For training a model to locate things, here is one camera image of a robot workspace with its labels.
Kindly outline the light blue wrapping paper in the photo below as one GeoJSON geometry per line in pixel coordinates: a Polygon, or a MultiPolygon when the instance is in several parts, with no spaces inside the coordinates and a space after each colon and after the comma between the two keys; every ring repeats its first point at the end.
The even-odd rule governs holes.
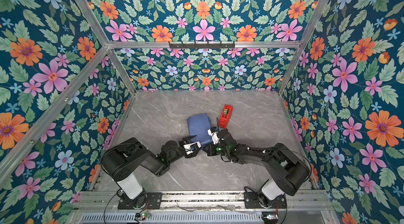
{"type": "Polygon", "coordinates": [[[187,125],[191,143],[199,142],[201,146],[206,146],[211,142],[211,136],[208,134],[211,120],[206,113],[189,117],[187,125]]]}

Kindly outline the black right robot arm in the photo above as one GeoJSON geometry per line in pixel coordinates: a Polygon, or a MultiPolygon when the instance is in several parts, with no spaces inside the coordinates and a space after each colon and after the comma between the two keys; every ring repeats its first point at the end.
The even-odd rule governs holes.
{"type": "Polygon", "coordinates": [[[294,196],[310,177],[310,168],[297,156],[298,153],[282,143],[268,148],[250,147],[237,143],[227,129],[213,127],[207,133],[211,137],[204,147],[208,156],[221,156],[225,162],[266,168],[270,179],[256,192],[256,199],[264,208],[270,207],[281,195],[294,196]]]}

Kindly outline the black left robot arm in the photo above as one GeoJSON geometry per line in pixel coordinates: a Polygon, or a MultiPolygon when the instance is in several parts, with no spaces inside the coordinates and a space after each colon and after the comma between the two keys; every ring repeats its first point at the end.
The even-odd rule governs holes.
{"type": "Polygon", "coordinates": [[[135,176],[135,170],[143,167],[157,177],[170,169],[181,158],[193,158],[200,151],[200,142],[192,143],[191,137],[168,141],[154,154],[135,137],[108,149],[100,160],[101,168],[118,184],[123,198],[133,204],[145,197],[146,191],[135,176]]]}

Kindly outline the red tape dispenser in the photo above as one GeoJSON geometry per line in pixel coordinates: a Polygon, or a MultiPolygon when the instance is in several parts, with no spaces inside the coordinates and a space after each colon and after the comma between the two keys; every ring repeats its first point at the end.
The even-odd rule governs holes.
{"type": "Polygon", "coordinates": [[[218,121],[218,125],[220,128],[223,129],[227,128],[232,113],[233,113],[233,107],[230,105],[225,105],[218,121]]]}

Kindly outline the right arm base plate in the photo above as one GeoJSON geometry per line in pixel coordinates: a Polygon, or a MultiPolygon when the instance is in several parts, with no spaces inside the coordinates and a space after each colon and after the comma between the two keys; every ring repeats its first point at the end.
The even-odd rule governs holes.
{"type": "Polygon", "coordinates": [[[246,209],[286,209],[287,201],[285,195],[280,195],[271,200],[263,194],[253,191],[244,191],[244,204],[246,209]]]}

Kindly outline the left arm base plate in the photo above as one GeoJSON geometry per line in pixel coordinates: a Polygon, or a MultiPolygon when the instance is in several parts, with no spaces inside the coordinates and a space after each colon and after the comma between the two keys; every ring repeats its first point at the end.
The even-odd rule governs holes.
{"type": "Polygon", "coordinates": [[[141,192],[134,199],[130,199],[126,194],[120,196],[118,204],[119,210],[157,210],[160,209],[163,194],[161,192],[141,192]]]}

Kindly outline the black hook rail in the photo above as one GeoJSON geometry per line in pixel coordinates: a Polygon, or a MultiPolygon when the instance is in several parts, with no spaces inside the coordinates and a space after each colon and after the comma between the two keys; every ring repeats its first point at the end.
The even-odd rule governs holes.
{"type": "Polygon", "coordinates": [[[233,49],[235,42],[169,42],[170,49],[233,49]]]}

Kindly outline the aluminium mounting rail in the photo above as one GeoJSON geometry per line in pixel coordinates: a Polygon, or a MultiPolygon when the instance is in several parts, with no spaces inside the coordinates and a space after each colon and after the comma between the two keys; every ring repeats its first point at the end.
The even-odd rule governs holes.
{"type": "MultiPolygon", "coordinates": [[[[210,191],[162,191],[160,209],[153,211],[326,211],[333,210],[331,201],[323,190],[300,190],[294,196],[286,195],[286,209],[246,209],[244,204],[244,190],[210,190],[210,191]]],[[[113,191],[90,191],[80,195],[73,203],[73,210],[80,211],[119,211],[120,196],[113,191]]]]}

